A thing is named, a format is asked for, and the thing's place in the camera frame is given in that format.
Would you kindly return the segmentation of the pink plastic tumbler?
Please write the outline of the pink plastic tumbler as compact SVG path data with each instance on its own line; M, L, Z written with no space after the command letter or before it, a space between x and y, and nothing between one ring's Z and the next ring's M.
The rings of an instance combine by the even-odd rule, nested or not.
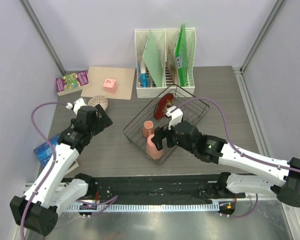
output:
M148 136L145 152L149 158L153 160L158 160L163 156L164 150L157 150L155 144L152 142L152 138L154 136L154 134Z

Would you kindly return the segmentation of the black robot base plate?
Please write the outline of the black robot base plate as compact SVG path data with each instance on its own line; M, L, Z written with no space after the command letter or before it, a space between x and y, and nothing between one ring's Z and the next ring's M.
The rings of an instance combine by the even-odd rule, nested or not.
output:
M103 176L92 184L81 200L105 202L114 196L118 205L194 205L213 200L244 199L244 192L232 193L226 188L230 174Z

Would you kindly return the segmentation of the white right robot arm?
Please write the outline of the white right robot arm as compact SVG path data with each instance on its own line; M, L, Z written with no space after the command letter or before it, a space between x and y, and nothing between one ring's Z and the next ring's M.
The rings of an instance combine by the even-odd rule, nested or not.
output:
M187 121L175 126L157 127L151 141L157 150L178 146L205 163L231 166L250 174L243 179L234 173L222 173L216 184L216 193L223 198L230 194L253 193L276 196L282 203L300 208L300 159L281 160L266 157L229 141L202 134Z

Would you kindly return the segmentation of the brown patterned ceramic bowl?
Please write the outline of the brown patterned ceramic bowl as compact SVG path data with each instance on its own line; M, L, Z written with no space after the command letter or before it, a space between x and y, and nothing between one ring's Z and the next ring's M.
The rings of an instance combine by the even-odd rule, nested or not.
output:
M103 110L106 112L109 107L109 102L105 96L96 95L88 101L87 105L91 107L96 107L97 105L100 105L103 108Z

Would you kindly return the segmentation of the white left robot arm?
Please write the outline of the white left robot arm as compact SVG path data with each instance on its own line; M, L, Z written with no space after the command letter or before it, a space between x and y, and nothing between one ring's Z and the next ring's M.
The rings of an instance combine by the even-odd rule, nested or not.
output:
M33 185L23 196L14 196L10 201L21 239L25 239L25 229L44 237L49 235L65 208L82 197L90 200L96 195L95 179L83 173L77 174L61 191L56 189L91 139L113 122L100 104L89 106L80 98L66 107L76 117L60 133L57 144L51 146L52 156Z

